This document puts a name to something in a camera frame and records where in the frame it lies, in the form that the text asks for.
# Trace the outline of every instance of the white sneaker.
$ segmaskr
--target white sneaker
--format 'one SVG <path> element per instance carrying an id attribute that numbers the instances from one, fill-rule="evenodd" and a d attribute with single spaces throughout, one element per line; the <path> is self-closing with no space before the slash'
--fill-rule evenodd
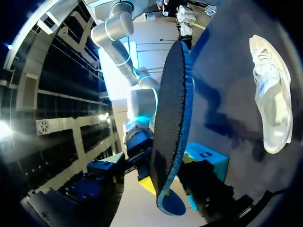
<path id="1" fill-rule="evenodd" d="M 250 38 L 250 52 L 255 63 L 255 101 L 263 123 L 264 148 L 276 154 L 292 137 L 290 74 L 279 53 L 264 38 Z"/>

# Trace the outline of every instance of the scrubbing brush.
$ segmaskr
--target scrubbing brush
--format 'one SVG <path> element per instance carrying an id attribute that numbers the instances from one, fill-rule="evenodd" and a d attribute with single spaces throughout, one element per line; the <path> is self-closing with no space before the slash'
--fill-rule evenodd
<path id="1" fill-rule="evenodd" d="M 170 190 L 177 175 L 189 134 L 193 106 L 193 79 L 189 51 L 176 41 L 166 58 L 158 97 L 150 176 L 157 207 L 166 214 L 182 215 L 185 205 Z"/>

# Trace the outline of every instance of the white robotic arm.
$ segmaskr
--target white robotic arm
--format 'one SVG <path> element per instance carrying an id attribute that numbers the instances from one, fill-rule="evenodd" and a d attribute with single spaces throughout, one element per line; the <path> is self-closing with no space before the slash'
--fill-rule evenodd
<path id="1" fill-rule="evenodd" d="M 84 0 L 88 6 L 96 6 L 99 0 Z M 133 18 L 141 14 L 156 0 L 116 1 L 111 7 L 109 18 L 95 26 L 91 31 L 92 41 L 103 48 L 127 79 L 130 86 L 139 85 L 141 89 L 130 90 L 127 98 L 127 120 L 124 124 L 123 142 L 135 134 L 145 131 L 152 138 L 150 121 L 156 114 L 158 105 L 159 83 L 149 75 L 146 68 L 135 69 L 123 44 L 123 37 L 133 34 Z"/>

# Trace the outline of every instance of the blue box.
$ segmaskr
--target blue box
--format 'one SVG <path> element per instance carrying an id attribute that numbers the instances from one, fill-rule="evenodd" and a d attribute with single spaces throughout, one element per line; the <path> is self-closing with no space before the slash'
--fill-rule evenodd
<path id="1" fill-rule="evenodd" d="M 221 181 L 225 181 L 226 174 L 227 174 L 227 167 L 229 158 L 225 155 L 222 155 L 216 151 L 211 150 L 199 143 L 189 143 L 186 146 L 185 153 L 188 154 L 189 157 L 197 160 L 203 161 L 207 160 L 211 164 L 214 165 L 214 172 L 217 174 L 217 177 Z M 197 210 L 197 206 L 191 195 L 187 196 L 187 199 L 192 206 L 193 210 Z"/>

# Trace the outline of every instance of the bright light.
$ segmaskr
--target bright light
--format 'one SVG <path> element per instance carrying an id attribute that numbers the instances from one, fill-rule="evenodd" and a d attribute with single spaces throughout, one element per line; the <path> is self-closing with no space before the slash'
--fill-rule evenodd
<path id="1" fill-rule="evenodd" d="M 107 117 L 105 115 L 103 115 L 103 114 L 100 114 L 99 115 L 99 119 L 100 119 L 100 121 L 106 121 Z"/>
<path id="2" fill-rule="evenodd" d="M 136 41 L 129 42 L 130 50 L 128 48 L 128 42 L 123 43 L 123 45 L 126 48 L 127 52 L 130 54 L 134 68 L 135 69 L 139 68 L 137 42 Z M 127 80 L 121 74 L 118 67 L 111 60 L 111 58 L 104 51 L 103 48 L 99 49 L 98 53 L 99 53 L 101 69 L 103 72 L 103 77 L 104 77 L 109 99 L 119 100 L 126 98 L 130 89 Z"/>
<path id="3" fill-rule="evenodd" d="M 11 135 L 10 127 L 3 121 L 0 121 L 0 140 Z"/>
<path id="4" fill-rule="evenodd" d="M 13 49 L 13 46 L 12 45 L 9 45 L 9 44 L 5 44 L 6 45 L 6 47 L 8 48 L 8 49 Z"/>
<path id="5" fill-rule="evenodd" d="M 97 1 L 95 1 L 93 3 L 91 3 L 91 4 L 88 4 L 88 6 L 91 7 L 91 8 L 95 8 L 95 7 L 99 6 L 99 5 L 108 3 L 110 1 L 113 1 L 113 0 L 99 0 L 99 1 L 97 0 Z"/>

